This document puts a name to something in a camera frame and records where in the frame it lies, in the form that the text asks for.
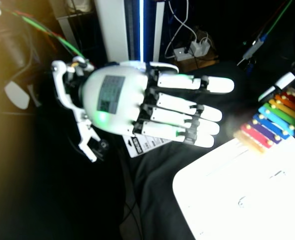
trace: colorful xylophone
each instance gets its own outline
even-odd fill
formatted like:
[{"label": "colorful xylophone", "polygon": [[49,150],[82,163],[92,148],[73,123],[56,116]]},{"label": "colorful xylophone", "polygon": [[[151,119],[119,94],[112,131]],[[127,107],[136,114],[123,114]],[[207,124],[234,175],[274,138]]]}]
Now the colorful xylophone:
[{"label": "colorful xylophone", "polygon": [[249,122],[243,124],[234,137],[249,148],[266,150],[295,135],[295,89],[276,94],[258,109]]}]

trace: printed label on robotic hand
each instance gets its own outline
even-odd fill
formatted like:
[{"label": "printed label on robotic hand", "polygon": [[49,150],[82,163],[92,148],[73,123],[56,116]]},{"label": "printed label on robotic hand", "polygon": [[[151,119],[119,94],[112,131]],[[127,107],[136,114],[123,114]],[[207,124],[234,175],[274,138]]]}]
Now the printed label on robotic hand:
[{"label": "printed label on robotic hand", "polygon": [[167,139],[141,134],[135,134],[135,137],[124,135],[123,140],[131,158],[145,154],[152,149],[156,149],[170,142],[170,140]]},{"label": "printed label on robotic hand", "polygon": [[105,76],[98,97],[98,111],[116,114],[124,80],[124,76]]}]

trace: green light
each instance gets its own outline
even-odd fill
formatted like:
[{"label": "green light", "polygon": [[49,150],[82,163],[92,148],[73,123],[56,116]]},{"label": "green light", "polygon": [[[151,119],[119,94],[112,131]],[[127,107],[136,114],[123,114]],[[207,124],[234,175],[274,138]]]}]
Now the green light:
[{"label": "green light", "polygon": [[96,111],[94,113],[94,121],[98,127],[106,127],[109,123],[109,114],[105,111]]}]

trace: black cloth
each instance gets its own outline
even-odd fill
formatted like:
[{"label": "black cloth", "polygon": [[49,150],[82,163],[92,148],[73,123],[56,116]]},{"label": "black cloth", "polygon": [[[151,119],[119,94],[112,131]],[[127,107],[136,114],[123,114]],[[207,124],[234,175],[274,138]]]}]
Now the black cloth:
[{"label": "black cloth", "polygon": [[235,87],[228,94],[184,95],[189,100],[222,111],[220,133],[214,137],[215,144],[212,148],[171,142],[131,160],[130,167],[145,240],[194,239],[173,194],[173,178],[188,164],[232,139],[232,132],[249,119],[259,106],[257,94],[252,92],[244,72],[233,62],[198,69],[191,74],[230,78]]}]

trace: green wire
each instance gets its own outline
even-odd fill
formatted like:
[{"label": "green wire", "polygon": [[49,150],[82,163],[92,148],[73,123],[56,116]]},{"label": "green wire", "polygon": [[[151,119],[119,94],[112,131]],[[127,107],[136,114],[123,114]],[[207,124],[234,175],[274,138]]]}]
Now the green wire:
[{"label": "green wire", "polygon": [[[26,21],[28,24],[32,25],[33,27],[48,33],[48,30],[45,29],[44,27],[42,27],[41,25],[37,24],[35,21],[33,21],[32,19],[26,17],[26,16],[22,16],[23,20]],[[57,38],[62,44],[64,44],[65,46],[67,46],[69,49],[71,49],[73,52],[75,52],[77,55],[79,55],[80,57],[85,58],[85,56],[83,56],[83,54],[77,50],[71,43],[69,43],[68,41],[66,41],[64,38],[60,37],[60,36],[55,36],[53,35],[55,38]]]},{"label": "green wire", "polygon": [[273,28],[276,26],[276,24],[278,23],[278,21],[280,20],[280,18],[283,16],[283,14],[286,12],[286,10],[289,8],[289,6],[291,5],[293,0],[288,1],[287,5],[285,6],[285,8],[282,10],[282,12],[280,13],[280,15],[277,17],[277,19],[274,21],[273,25],[270,27],[270,29],[266,32],[266,35],[268,35]]}]

